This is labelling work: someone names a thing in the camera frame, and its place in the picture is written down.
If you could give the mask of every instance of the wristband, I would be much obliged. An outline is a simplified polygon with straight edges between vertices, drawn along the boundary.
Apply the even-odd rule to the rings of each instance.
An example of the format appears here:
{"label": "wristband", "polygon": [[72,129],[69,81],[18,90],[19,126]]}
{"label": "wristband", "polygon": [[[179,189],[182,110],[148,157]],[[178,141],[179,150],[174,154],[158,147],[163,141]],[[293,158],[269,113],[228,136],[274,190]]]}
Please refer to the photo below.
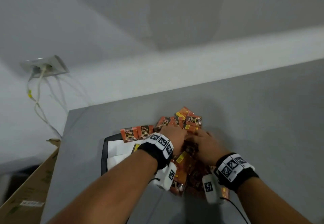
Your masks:
{"label": "wristband", "polygon": [[258,177],[255,168],[246,162],[239,154],[230,153],[221,157],[216,163],[214,174],[221,185],[237,191],[238,187],[251,177]]}
{"label": "wristband", "polygon": [[164,135],[153,133],[145,139],[138,147],[138,150],[144,150],[157,160],[157,169],[161,170],[167,166],[173,156],[173,145]]}

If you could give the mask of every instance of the forearm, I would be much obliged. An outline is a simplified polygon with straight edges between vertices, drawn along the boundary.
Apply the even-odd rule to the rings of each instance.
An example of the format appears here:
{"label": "forearm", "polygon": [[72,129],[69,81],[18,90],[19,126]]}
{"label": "forearm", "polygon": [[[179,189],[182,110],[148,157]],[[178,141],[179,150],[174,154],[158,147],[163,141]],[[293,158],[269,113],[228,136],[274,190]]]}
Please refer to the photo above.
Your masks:
{"label": "forearm", "polygon": [[136,151],[92,183],[50,224],[124,224],[156,169],[156,159]]}
{"label": "forearm", "polygon": [[259,178],[245,181],[238,188],[237,195],[252,224],[310,224]]}

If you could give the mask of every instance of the hand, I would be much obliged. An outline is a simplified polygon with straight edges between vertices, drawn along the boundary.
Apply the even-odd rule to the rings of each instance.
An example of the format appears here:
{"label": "hand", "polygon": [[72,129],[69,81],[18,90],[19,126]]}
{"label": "hand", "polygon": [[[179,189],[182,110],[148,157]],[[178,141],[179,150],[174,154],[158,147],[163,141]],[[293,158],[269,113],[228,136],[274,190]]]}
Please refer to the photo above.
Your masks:
{"label": "hand", "polygon": [[187,131],[179,126],[162,126],[160,133],[171,140],[174,147],[173,155],[178,155],[181,152],[181,147],[184,142],[184,137],[187,135]]}
{"label": "hand", "polygon": [[206,165],[215,166],[222,156],[231,153],[211,133],[202,129],[194,134],[188,134],[186,140],[198,144],[198,159]]}

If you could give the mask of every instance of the white wall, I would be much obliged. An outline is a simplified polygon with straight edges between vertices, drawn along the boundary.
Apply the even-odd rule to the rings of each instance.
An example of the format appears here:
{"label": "white wall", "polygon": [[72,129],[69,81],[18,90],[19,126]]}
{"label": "white wall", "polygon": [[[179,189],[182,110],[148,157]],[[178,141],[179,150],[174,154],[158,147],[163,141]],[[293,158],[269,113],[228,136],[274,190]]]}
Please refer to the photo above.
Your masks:
{"label": "white wall", "polygon": [[[134,33],[84,0],[0,0],[0,12],[0,173],[39,163],[53,150],[46,140],[54,135],[26,96],[21,60],[58,54],[99,104],[324,58],[322,26],[156,52],[159,45],[147,27]],[[221,8],[217,32],[226,35],[224,15],[231,15],[227,7]],[[60,96],[56,80],[48,80]],[[69,110],[88,105],[75,89],[62,86]],[[42,83],[41,104],[62,133],[66,113],[50,95]]]}

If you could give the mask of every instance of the white cable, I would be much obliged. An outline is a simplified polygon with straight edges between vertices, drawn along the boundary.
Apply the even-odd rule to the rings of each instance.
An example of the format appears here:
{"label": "white cable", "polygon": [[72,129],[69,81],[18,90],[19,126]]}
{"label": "white cable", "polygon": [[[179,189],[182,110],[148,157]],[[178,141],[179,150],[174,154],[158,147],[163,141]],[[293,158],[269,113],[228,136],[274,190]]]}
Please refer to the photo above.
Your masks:
{"label": "white cable", "polygon": [[[37,99],[35,99],[32,95],[31,95],[31,90],[30,90],[30,88],[29,88],[29,82],[30,82],[30,80],[34,77],[34,75],[35,75],[35,69],[33,69],[32,70],[32,72],[31,72],[31,75],[30,75],[30,78],[28,79],[28,82],[27,82],[27,94],[28,94],[28,97],[32,100],[32,101],[34,101],[35,102],[35,106],[34,106],[34,111],[35,111],[35,113],[36,113],[36,115],[41,119],[41,120],[43,120],[52,130],[53,130],[53,132],[55,133],[55,134],[57,134],[58,136],[59,136],[59,138],[60,139],[62,139],[62,136],[61,136],[61,134],[57,131],[57,129],[55,129],[50,123],[49,123],[49,121],[47,120],[47,118],[46,118],[46,116],[45,116],[45,113],[44,113],[44,111],[43,111],[43,109],[41,108],[41,106],[40,106],[40,104],[39,104],[39,100],[40,100],[40,83],[41,83],[41,81],[42,81],[42,78],[43,78],[43,76],[44,76],[44,73],[45,73],[45,71],[46,71],[46,69],[47,69],[47,66],[45,65],[44,67],[43,67],[43,69],[42,69],[42,72],[41,72],[41,74],[40,74],[40,76],[39,76],[39,78],[38,78],[38,84],[37,84]],[[38,113],[38,111],[37,111],[37,109],[36,108],[39,108],[39,110],[42,112],[42,114],[43,114],[43,117]]]}

